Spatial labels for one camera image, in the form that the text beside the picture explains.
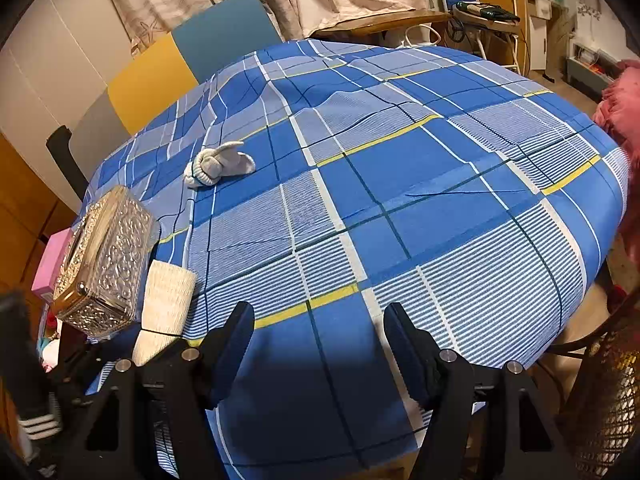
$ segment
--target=pink box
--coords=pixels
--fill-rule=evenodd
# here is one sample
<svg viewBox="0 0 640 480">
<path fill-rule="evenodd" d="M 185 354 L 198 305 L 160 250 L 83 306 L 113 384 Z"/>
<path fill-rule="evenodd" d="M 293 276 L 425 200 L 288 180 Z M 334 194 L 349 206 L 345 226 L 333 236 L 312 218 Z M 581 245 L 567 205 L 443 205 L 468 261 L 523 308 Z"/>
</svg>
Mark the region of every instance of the pink box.
<svg viewBox="0 0 640 480">
<path fill-rule="evenodd" d="M 49 237 L 49 243 L 44 249 L 44 254 L 40 259 L 40 265 L 33 279 L 31 291 L 40 296 L 47 303 L 53 301 L 53 289 L 56 285 L 56 278 L 60 272 L 60 264 L 65 255 L 66 246 L 71 239 L 73 231 L 71 227 L 55 233 Z"/>
</svg>

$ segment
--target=tablecloth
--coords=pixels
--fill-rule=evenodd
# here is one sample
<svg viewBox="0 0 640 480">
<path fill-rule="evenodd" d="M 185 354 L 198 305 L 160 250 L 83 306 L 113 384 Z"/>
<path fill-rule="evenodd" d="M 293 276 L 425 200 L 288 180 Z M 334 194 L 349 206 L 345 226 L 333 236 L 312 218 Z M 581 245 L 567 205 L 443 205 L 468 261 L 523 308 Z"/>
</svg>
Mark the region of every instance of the tablecloth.
<svg viewBox="0 0 640 480">
<path fill-rule="evenodd" d="M 228 140 L 257 171 L 187 189 L 188 161 Z M 254 306 L 209 412 L 230 478 L 326 479 L 424 436 L 384 308 L 473 363 L 531 365 L 607 254 L 627 170 L 585 114 L 494 63 L 305 40 L 188 92 L 102 163 L 83 210 L 123 184 L 159 219 L 157 258 L 198 275 L 185 338 Z M 157 441 L 171 471 L 166 428 Z"/>
</svg>

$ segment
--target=black elastic band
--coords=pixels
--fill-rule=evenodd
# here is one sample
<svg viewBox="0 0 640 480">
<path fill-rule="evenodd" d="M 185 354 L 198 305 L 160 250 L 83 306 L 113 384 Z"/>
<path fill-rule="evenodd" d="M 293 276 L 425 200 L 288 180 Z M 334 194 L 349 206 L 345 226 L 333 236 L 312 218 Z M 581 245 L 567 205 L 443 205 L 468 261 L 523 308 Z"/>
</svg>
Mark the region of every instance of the black elastic band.
<svg viewBox="0 0 640 480">
<path fill-rule="evenodd" d="M 152 334 L 167 335 L 171 337 L 182 337 L 182 334 L 168 334 L 167 332 L 158 332 L 157 330 L 149 330 L 148 328 L 141 328 L 140 331 L 151 332 Z"/>
</svg>

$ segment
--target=wooden tabletop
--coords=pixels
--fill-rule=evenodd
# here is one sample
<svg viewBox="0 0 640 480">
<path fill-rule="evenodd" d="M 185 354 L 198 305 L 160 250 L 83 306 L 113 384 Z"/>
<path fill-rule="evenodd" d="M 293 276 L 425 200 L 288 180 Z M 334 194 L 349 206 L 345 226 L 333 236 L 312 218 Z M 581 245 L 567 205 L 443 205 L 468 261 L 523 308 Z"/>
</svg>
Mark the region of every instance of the wooden tabletop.
<svg viewBox="0 0 640 480">
<path fill-rule="evenodd" d="M 347 20 L 333 27 L 316 30 L 314 35 L 329 36 L 334 32 L 350 32 L 354 36 L 366 36 L 367 34 L 391 30 L 392 28 L 412 27 L 421 23 L 446 22 L 450 17 L 451 15 L 448 12 L 441 12 L 440 10 L 403 10 L 401 12 L 367 16 L 357 20 Z"/>
</svg>

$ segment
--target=metal screw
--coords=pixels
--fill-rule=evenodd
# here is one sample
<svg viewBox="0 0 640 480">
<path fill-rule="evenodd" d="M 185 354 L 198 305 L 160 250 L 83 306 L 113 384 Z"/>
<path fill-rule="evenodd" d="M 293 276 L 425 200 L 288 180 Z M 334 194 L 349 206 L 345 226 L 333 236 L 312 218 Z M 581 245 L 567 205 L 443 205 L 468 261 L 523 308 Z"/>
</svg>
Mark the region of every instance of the metal screw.
<svg viewBox="0 0 640 480">
<path fill-rule="evenodd" d="M 440 356 L 440 359 L 442 359 L 444 362 L 446 363 L 452 363 L 453 361 L 455 361 L 458 358 L 458 354 L 455 353 L 455 351 L 449 349 L 449 348 L 445 348 L 444 350 L 440 350 L 440 354 L 438 354 Z"/>
<path fill-rule="evenodd" d="M 200 355 L 200 352 L 198 352 L 197 348 L 186 348 L 180 355 L 185 361 L 195 361 Z"/>
<path fill-rule="evenodd" d="M 510 371 L 512 374 L 519 374 L 522 373 L 522 371 L 524 370 L 524 368 L 522 367 L 522 365 L 517 362 L 517 361 L 509 361 L 507 363 L 507 370 Z"/>
<path fill-rule="evenodd" d="M 128 359 L 120 359 L 120 361 L 116 363 L 116 370 L 119 372 L 126 372 L 129 368 L 131 368 L 131 361 Z"/>
</svg>

